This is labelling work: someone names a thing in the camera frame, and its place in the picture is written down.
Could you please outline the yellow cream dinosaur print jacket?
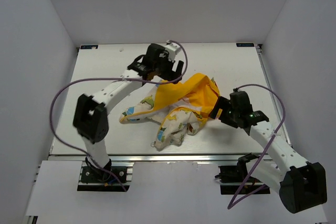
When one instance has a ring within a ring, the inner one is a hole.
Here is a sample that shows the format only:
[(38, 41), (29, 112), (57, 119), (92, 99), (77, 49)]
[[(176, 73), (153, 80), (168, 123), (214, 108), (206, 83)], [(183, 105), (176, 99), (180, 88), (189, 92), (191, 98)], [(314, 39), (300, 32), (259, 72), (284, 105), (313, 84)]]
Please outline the yellow cream dinosaur print jacket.
[(149, 119), (159, 123), (153, 147), (161, 151), (169, 145), (180, 146), (186, 135), (197, 134), (219, 96), (215, 80), (196, 73), (185, 82), (155, 85), (137, 105), (122, 112), (119, 122)]

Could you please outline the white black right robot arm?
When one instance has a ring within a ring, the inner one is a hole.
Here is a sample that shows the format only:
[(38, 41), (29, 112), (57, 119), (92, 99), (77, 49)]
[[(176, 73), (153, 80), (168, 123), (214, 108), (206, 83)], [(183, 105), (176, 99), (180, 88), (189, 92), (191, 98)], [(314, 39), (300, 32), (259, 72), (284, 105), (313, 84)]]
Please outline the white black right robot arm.
[(253, 110), (245, 91), (235, 91), (228, 99), (219, 97), (209, 117), (243, 129), (276, 164), (272, 166), (252, 153), (240, 157), (237, 175), (243, 183), (255, 178), (265, 184), (292, 214), (327, 202), (324, 167), (309, 162), (278, 135), (265, 113)]

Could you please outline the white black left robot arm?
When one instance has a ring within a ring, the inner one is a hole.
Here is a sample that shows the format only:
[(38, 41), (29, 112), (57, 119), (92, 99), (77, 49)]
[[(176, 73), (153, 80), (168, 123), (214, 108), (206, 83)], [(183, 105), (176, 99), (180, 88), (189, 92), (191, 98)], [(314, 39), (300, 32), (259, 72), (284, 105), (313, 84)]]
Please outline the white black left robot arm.
[(78, 98), (73, 126), (85, 143), (86, 163), (98, 181), (104, 182), (111, 175), (111, 160), (104, 142), (109, 131), (108, 115), (126, 96), (151, 83), (156, 76), (178, 83), (186, 72), (184, 62), (175, 61), (180, 51), (184, 51), (182, 45), (172, 40), (164, 46), (150, 44), (146, 53), (136, 57), (120, 77), (100, 91)]

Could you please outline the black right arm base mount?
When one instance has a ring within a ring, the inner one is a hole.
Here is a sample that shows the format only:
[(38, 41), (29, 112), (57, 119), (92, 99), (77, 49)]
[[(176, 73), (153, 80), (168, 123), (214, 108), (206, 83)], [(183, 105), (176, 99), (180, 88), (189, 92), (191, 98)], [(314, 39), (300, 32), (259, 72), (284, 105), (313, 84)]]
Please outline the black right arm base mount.
[[(214, 180), (219, 184), (220, 194), (233, 196), (248, 173), (246, 163), (249, 161), (256, 161), (258, 157), (259, 155), (249, 153), (238, 159), (219, 161), (219, 172), (214, 176)], [(239, 195), (247, 195), (258, 189), (260, 186), (262, 188), (257, 191), (256, 194), (270, 194), (270, 189), (267, 186), (264, 186), (260, 180), (254, 177), (249, 177), (239, 192)]]

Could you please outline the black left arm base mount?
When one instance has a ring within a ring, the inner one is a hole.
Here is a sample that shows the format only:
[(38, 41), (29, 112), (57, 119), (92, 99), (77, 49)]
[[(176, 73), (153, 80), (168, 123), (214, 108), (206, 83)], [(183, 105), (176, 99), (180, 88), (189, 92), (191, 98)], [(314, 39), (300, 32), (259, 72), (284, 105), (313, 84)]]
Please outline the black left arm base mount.
[(125, 193), (131, 184), (133, 164), (116, 162), (111, 165), (111, 172), (115, 174), (125, 190), (113, 175), (99, 169), (90, 168), (83, 162), (78, 179), (77, 191)]

